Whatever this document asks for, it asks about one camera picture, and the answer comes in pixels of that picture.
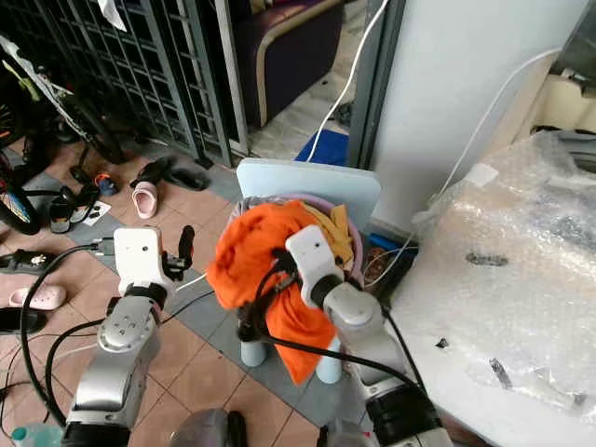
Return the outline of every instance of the white label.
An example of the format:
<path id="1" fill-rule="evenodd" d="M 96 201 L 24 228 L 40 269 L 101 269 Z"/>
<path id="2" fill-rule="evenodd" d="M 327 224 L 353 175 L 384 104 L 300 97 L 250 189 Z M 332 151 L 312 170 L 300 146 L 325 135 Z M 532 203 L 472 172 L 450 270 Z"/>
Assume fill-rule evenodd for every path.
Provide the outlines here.
<path id="1" fill-rule="evenodd" d="M 484 163 L 476 163 L 469 170 L 469 173 L 464 180 L 474 183 L 479 188 L 482 188 L 488 182 L 491 182 L 499 175 L 499 171 L 495 168 L 485 165 Z"/>

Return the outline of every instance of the sandal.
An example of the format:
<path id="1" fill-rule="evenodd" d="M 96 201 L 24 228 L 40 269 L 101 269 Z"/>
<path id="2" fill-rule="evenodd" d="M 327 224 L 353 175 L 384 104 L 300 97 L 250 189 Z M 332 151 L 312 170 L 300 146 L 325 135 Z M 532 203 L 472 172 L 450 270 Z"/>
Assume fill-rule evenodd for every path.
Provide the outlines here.
<path id="1" fill-rule="evenodd" d="M 55 254 L 46 251 L 17 250 L 0 256 L 0 273 L 25 273 L 39 276 L 55 258 Z"/>
<path id="2" fill-rule="evenodd" d="M 174 163 L 174 158 L 171 156 L 162 156 L 156 161 L 152 161 L 145 165 L 143 169 L 137 174 L 137 178 L 130 182 L 131 188 L 136 188 L 139 182 L 149 182 L 158 184 L 162 179 L 164 173 L 171 168 Z"/>
<path id="3" fill-rule="evenodd" d="M 46 326 L 46 314 L 39 310 L 27 312 L 27 333 L 41 331 Z M 5 307 L 0 309 L 0 335 L 20 333 L 20 309 L 17 307 Z"/>
<path id="4" fill-rule="evenodd" d="M 132 202 L 141 219 L 149 219 L 157 212 L 157 187 L 149 182 L 139 182 L 132 193 Z"/>
<path id="5" fill-rule="evenodd" d="M 204 174 L 188 169 L 169 169 L 164 180 L 191 191 L 202 191 L 209 186 L 209 179 Z"/>
<path id="6" fill-rule="evenodd" d="M 22 307 L 28 293 L 28 287 L 16 289 L 10 294 L 8 305 L 11 307 Z M 32 309 L 38 310 L 54 310 L 64 303 L 64 298 L 66 298 L 66 290 L 62 286 L 42 284 L 29 306 Z"/>
<path id="7" fill-rule="evenodd" d="M 73 204 L 63 197 L 55 198 L 49 205 L 49 229 L 57 235 L 67 233 L 71 229 L 72 215 Z"/>
<path id="8" fill-rule="evenodd" d="M 86 184 L 81 188 L 78 196 L 74 202 L 73 215 L 71 216 L 71 223 L 78 224 L 87 219 L 93 205 L 100 197 L 100 188 L 94 184 Z"/>

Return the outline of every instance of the sofa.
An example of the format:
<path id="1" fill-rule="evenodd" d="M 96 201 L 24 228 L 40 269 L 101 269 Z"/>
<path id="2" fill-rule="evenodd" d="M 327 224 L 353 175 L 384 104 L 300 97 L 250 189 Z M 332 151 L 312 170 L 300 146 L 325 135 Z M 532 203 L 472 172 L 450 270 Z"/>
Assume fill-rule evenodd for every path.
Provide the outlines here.
<path id="1" fill-rule="evenodd" d="M 344 2 L 285 0 L 259 12 L 228 2 L 247 122 L 261 128 L 331 70 Z"/>

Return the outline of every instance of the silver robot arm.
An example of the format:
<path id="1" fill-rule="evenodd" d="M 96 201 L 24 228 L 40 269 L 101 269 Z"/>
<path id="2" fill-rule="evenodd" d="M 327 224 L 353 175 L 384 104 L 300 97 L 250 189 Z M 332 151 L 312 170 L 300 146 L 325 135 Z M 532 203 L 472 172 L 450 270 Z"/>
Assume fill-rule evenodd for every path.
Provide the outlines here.
<path id="1" fill-rule="evenodd" d="M 386 330 L 381 306 L 369 293 L 344 281 L 320 228 L 311 225 L 296 233 L 286 241 L 286 249 L 303 281 L 303 301 L 329 316 L 346 351 L 406 373 L 406 358 Z M 352 367 L 382 446 L 453 446 L 432 402 L 420 388 L 388 372 L 358 364 Z"/>
<path id="2" fill-rule="evenodd" d="M 128 445 L 147 370 L 159 350 L 159 316 L 174 293 L 158 229 L 121 228 L 114 243 L 122 298 L 98 332 L 97 350 L 67 417 L 63 447 Z"/>

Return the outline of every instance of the orange towel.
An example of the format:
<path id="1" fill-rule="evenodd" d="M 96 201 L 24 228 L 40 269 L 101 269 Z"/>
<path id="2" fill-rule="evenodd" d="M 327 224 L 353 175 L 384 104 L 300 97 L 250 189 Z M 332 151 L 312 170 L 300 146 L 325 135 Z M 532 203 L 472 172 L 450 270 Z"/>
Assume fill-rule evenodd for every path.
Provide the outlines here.
<path id="1" fill-rule="evenodd" d="M 230 223 L 207 269 L 207 280 L 220 305 L 231 309 L 254 301 L 259 282 L 273 265 L 272 249 L 284 248 L 288 237 L 317 223 L 298 201 L 265 203 Z M 273 276 L 264 291 L 278 281 L 279 277 Z M 335 335 L 335 328 L 321 310 L 306 307 L 296 284 L 278 295 L 269 307 L 266 322 L 271 335 L 305 345 L 327 348 Z M 319 356 L 284 346 L 276 348 L 296 385 L 317 367 Z"/>

